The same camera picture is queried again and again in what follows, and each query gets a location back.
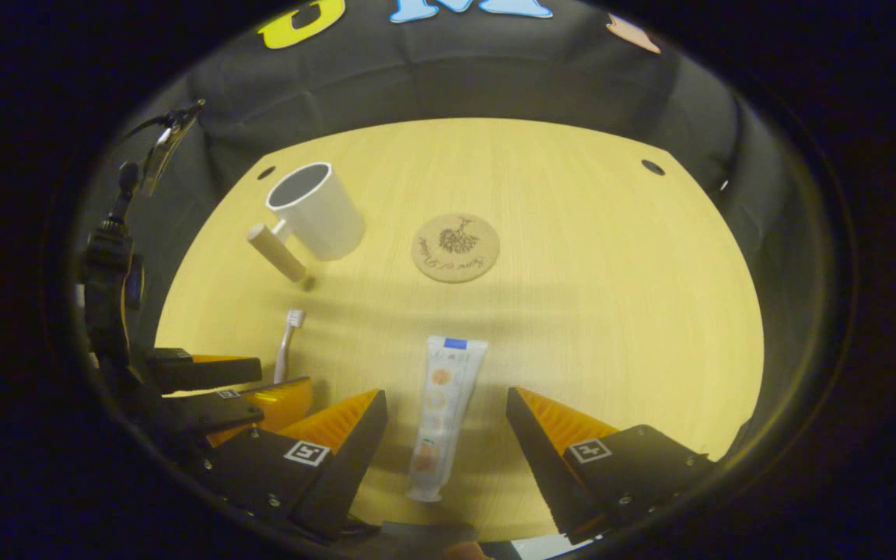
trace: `wooden table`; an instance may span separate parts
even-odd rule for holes
[[[278,180],[321,160],[334,164],[366,236],[334,262],[289,239],[313,276],[292,284],[245,234],[275,224],[264,200]],[[413,234],[445,212],[477,214],[500,234],[498,262],[472,282],[435,282],[410,258]],[[559,124],[410,121],[264,156],[192,243],[156,344],[256,355],[267,382],[291,307],[306,321],[289,375],[313,378],[319,407],[387,391],[387,430],[352,506],[373,523],[467,522],[481,540],[555,532],[504,418],[508,386],[618,428],[649,423],[715,460],[750,418],[761,382],[753,282],[700,187],[667,152]],[[403,495],[427,334],[490,343],[436,504]]]

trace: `blue letter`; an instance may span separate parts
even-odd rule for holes
[[[551,10],[538,5],[536,0],[484,0],[479,7],[494,14],[551,18]]]
[[[466,11],[467,9],[469,9],[470,4],[472,4],[472,0],[436,1],[442,4],[444,7],[455,12]],[[428,6],[427,2],[424,2],[424,0],[396,0],[396,3],[399,4],[399,10],[396,10],[395,14],[389,16],[389,21],[394,23],[422,20],[438,13],[437,8],[435,8],[434,6]]]

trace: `toothpaste tube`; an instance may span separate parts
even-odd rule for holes
[[[406,492],[410,499],[441,499],[441,486],[448,482],[455,460],[462,418],[489,346],[486,341],[427,337],[423,412],[410,458],[410,489]]]

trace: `mug handle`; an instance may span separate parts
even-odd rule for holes
[[[285,220],[279,220],[278,226],[270,230],[264,223],[259,223],[248,231],[248,243],[273,264],[278,272],[285,274],[292,282],[299,282],[306,276],[306,267],[285,248],[283,240],[289,236],[292,228],[285,227]]]

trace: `cork coaster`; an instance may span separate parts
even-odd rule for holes
[[[500,237],[479,216],[443,214],[417,231],[410,254],[417,268],[438,282],[468,282],[493,268]]]

